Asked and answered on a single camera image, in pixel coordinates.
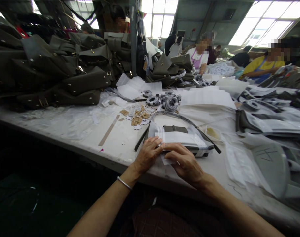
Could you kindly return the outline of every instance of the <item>yellow shirt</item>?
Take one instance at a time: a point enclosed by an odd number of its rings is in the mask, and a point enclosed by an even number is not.
[[[251,63],[249,63],[246,66],[246,68],[243,71],[242,75],[244,75],[246,73],[249,73],[249,72],[255,71],[261,65],[261,63],[263,62],[264,59],[265,59],[265,56],[261,56],[261,57],[258,57],[256,59],[254,59]],[[260,70],[269,70],[269,69],[273,68],[273,65],[274,65],[274,61],[272,61],[270,63],[265,61],[259,69]],[[285,65],[284,61],[278,60],[278,61],[275,61],[274,67],[281,67],[281,66],[284,66],[284,65]]]

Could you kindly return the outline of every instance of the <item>bracelet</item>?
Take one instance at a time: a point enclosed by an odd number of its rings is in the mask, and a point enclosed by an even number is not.
[[[118,179],[119,182],[121,182],[123,185],[125,185],[130,191],[133,190],[131,187],[129,187],[128,184],[126,184],[124,181],[122,181],[119,176],[117,176],[117,179]]]

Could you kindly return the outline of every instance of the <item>leather tag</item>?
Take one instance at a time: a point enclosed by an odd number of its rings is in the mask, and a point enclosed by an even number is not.
[[[127,110],[122,110],[120,111],[123,115],[127,116],[129,114],[129,112]]]

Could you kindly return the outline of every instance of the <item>pink apron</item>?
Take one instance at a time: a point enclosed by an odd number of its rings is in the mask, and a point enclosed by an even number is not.
[[[199,69],[199,65],[200,65],[200,60],[202,59],[203,54],[200,56],[199,60],[195,60],[193,58],[194,54],[196,53],[196,49],[195,52],[193,53],[193,55],[191,56],[192,62],[193,62],[193,67],[195,67],[195,69]]]

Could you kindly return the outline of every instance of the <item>white shirt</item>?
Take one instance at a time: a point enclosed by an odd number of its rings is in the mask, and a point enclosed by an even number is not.
[[[193,53],[195,52],[195,50],[196,50],[196,48],[192,48],[192,49],[189,49],[189,50],[187,51],[187,54],[189,54],[190,57],[191,57],[191,62],[192,62],[192,63],[193,63],[193,61],[192,61],[192,55],[193,55]],[[193,56],[193,59],[199,60],[201,56],[202,56],[202,55],[201,55],[201,54],[198,54],[197,51],[196,51],[195,54],[194,54],[194,56]],[[201,58],[201,60],[200,60],[199,69],[202,67],[202,64],[204,64],[204,63],[207,64],[208,56],[209,56],[209,53],[206,52],[206,51],[204,51],[203,56],[202,56],[202,58]]]
[[[178,45],[177,43],[173,44],[170,48],[170,53],[168,58],[179,56],[182,53],[182,45]]]

